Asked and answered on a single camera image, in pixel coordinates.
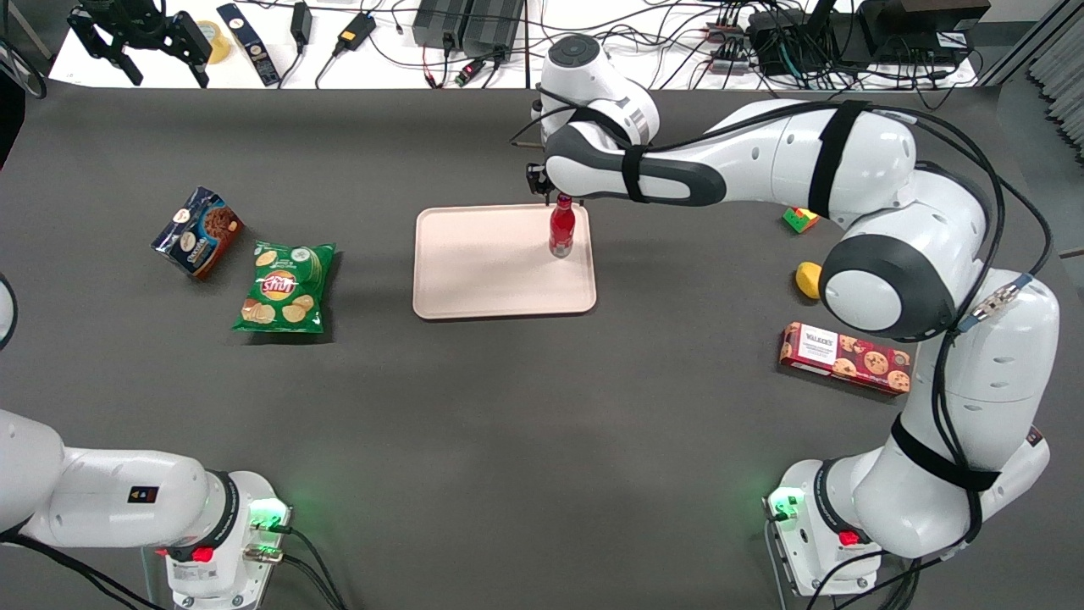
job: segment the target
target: green chip bag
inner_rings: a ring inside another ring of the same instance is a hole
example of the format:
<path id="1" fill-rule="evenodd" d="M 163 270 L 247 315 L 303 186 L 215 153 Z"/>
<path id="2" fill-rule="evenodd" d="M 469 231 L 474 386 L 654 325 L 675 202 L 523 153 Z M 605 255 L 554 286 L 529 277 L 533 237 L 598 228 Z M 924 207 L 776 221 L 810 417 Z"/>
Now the green chip bag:
<path id="1" fill-rule="evenodd" d="M 292 247 L 256 242 L 256 281 L 233 330 L 324 333 L 320 297 L 335 244 Z"/>

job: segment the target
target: black strap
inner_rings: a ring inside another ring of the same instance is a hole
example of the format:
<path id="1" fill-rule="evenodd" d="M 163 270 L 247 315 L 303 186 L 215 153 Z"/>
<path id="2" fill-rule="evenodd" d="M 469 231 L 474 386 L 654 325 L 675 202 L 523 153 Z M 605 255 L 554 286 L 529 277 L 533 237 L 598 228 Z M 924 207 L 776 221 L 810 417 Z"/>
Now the black strap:
<path id="1" fill-rule="evenodd" d="M 900 423 L 900 416 L 896 416 L 892 424 L 892 439 L 903 450 L 904 455 L 919 468 L 942 481 L 969 492 L 985 492 L 994 486 L 994 482 L 1002 475 L 1001 472 L 969 470 L 941 457 L 940 454 L 912 437 L 911 432 L 904 430 L 903 424 Z"/>
<path id="2" fill-rule="evenodd" d="M 640 190 L 640 161 L 644 158 L 647 146 L 629 146 L 621 158 L 621 178 L 624 179 L 624 189 L 629 191 L 629 198 L 637 203 L 647 203 L 644 193 Z"/>
<path id="3" fill-rule="evenodd" d="M 617 140 L 619 145 L 629 145 L 629 135 L 625 134 L 624 129 L 616 120 L 595 108 L 581 106 L 572 113 L 572 116 L 568 117 L 568 121 L 594 122 L 602 127 L 603 131 L 609 133 L 610 138 Z"/>
<path id="4" fill-rule="evenodd" d="M 847 100 L 839 105 L 828 124 L 821 131 L 821 153 L 813 167 L 813 178 L 810 179 L 810 211 L 828 216 L 828 198 L 831 196 L 831 185 L 836 181 L 836 170 L 847 147 L 847 138 L 851 135 L 854 121 L 869 102 Z"/>

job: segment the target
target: bag of chips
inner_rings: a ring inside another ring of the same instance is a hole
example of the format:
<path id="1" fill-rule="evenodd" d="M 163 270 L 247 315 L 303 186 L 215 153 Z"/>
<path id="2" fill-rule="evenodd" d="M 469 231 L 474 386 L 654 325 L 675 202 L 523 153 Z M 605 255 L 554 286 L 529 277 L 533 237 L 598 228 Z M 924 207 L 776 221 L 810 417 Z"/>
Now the bag of chips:
<path id="1" fill-rule="evenodd" d="M 320 297 L 335 244 L 312 247 L 256 242 L 256 281 L 233 330 L 323 333 Z"/>

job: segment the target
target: white table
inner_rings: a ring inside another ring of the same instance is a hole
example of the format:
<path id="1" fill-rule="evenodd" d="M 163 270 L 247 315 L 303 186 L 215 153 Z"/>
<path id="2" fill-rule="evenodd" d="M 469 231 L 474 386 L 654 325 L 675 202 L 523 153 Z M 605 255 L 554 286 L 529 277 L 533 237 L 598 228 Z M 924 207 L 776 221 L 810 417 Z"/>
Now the white table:
<path id="1" fill-rule="evenodd" d="M 366 10 L 375 8 L 373 13 L 377 22 L 377 28 L 373 31 L 371 39 L 366 40 L 362 47 L 354 52 L 346 52 L 335 60 L 320 81 L 322 89 L 426 89 L 428 85 L 423 78 L 421 64 L 423 62 L 423 49 L 414 44 L 411 35 L 411 24 L 414 22 L 415 9 L 420 0 L 403 0 L 396 8 L 395 13 L 391 8 L 395 0 L 366 0 L 363 2 Z M 798 0 L 801 3 L 812 3 L 812 0 Z M 850 12 L 855 0 L 837 0 L 837 8 L 842 12 Z M 289 0 L 279 0 L 281 5 L 262 9 L 255 3 L 237 2 L 242 12 L 251 23 L 253 27 L 263 40 L 272 61 L 280 73 L 294 60 L 295 46 L 289 36 L 289 20 L 292 4 Z M 563 28 L 594 27 L 590 34 L 601 34 L 610 29 L 611 22 L 617 17 L 636 10 L 645 12 L 620 20 L 620 23 L 628 24 L 642 31 L 655 34 L 660 30 L 663 36 L 684 31 L 689 28 L 704 27 L 704 25 L 714 18 L 714 12 L 710 4 L 705 3 L 702 8 L 697 2 L 684 0 L 681 5 L 672 9 L 668 4 L 651 8 L 647 3 L 632 0 L 527 0 L 527 15 L 535 25 L 525 27 L 522 24 L 517 30 L 518 41 L 516 42 L 515 56 L 501 66 L 501 69 L 489 85 L 490 88 L 515 89 L 524 88 L 528 83 L 526 78 L 527 60 L 522 50 L 525 49 L 525 35 L 529 38 L 530 52 L 533 54 L 530 61 L 529 82 L 538 82 L 541 74 L 542 61 L 545 52 L 555 40 L 563 34 Z M 215 11 L 216 7 L 223 4 L 224 0 L 172 0 L 168 4 L 169 11 L 188 11 L 196 21 L 212 21 L 219 24 L 232 44 L 230 55 L 221 63 L 207 66 L 207 75 L 210 77 L 210 88 L 214 89 L 262 89 L 260 82 L 248 59 L 240 51 L 237 44 L 229 34 L 229 29 L 219 18 Z M 307 47 L 305 56 L 299 62 L 297 68 L 289 75 L 285 83 L 286 89 L 312 89 L 313 81 L 320 68 L 324 65 L 335 46 L 338 33 L 350 22 L 358 3 L 344 3 L 331 0 L 313 0 L 310 2 L 313 9 L 311 43 Z M 748 15 L 756 9 L 748 7 L 741 10 L 739 23 L 745 26 L 748 23 Z M 393 16 L 399 20 L 403 27 L 403 34 L 396 31 Z M 538 22 L 545 24 L 545 31 Z M 702 38 L 702 34 L 691 31 L 681 38 L 683 46 L 669 48 L 668 43 L 661 48 L 637 47 L 631 40 L 619 37 L 610 37 L 605 42 L 605 49 L 610 54 L 615 66 L 628 76 L 654 89 L 667 80 L 671 74 L 675 76 L 670 79 L 667 89 L 685 89 L 700 77 L 705 67 L 698 63 L 706 55 L 699 55 L 685 62 L 689 48 L 695 47 Z M 128 54 L 143 73 L 144 88 L 195 88 L 195 79 L 188 67 L 180 61 L 166 55 L 159 51 L 132 50 Z M 408 66 L 392 63 L 395 60 Z M 425 53 L 425 57 L 430 69 L 440 78 L 442 72 L 442 53 L 439 50 L 430 49 Z M 467 60 L 462 53 L 452 54 L 452 64 L 449 68 L 448 82 L 454 88 L 452 78 L 459 69 L 466 64 Z M 878 72 L 887 74 L 900 74 L 899 65 L 870 66 Z M 919 70 L 921 78 L 927 68 Z M 87 87 L 132 87 L 128 78 L 114 68 L 105 60 L 94 60 L 87 55 L 86 50 L 75 35 L 68 33 L 61 49 L 50 78 L 75 85 Z M 468 85 L 469 88 L 478 88 L 488 74 L 482 74 Z M 964 62 L 959 69 L 955 70 L 947 78 L 939 81 L 939 87 L 968 86 L 976 81 L 975 70 L 969 61 Z M 728 78 L 724 75 L 708 74 L 700 81 L 699 89 L 719 89 L 725 82 L 727 89 L 756 90 L 765 89 L 796 89 L 791 77 L 773 77 L 771 83 L 766 83 L 756 70 L 747 74 L 732 74 Z M 850 78 L 836 77 L 835 88 L 843 88 L 851 83 Z M 928 79 L 921 82 L 924 88 L 931 88 Z M 851 89 L 889 89 L 896 87 L 896 82 L 881 77 L 870 76 L 862 80 L 859 85 L 853 85 Z"/>

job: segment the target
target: power supply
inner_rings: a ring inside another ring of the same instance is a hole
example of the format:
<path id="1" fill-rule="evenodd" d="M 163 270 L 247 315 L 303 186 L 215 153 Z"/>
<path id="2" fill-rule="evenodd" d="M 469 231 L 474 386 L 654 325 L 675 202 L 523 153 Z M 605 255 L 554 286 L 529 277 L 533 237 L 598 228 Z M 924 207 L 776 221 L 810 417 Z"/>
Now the power supply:
<path id="1" fill-rule="evenodd" d="M 414 43 L 434 49 L 461 49 L 474 0 L 422 0 L 414 15 Z"/>
<path id="2" fill-rule="evenodd" d="M 522 12 L 524 0 L 474 0 L 463 33 L 463 52 L 470 57 L 503 52 L 500 59 L 507 61 Z"/>

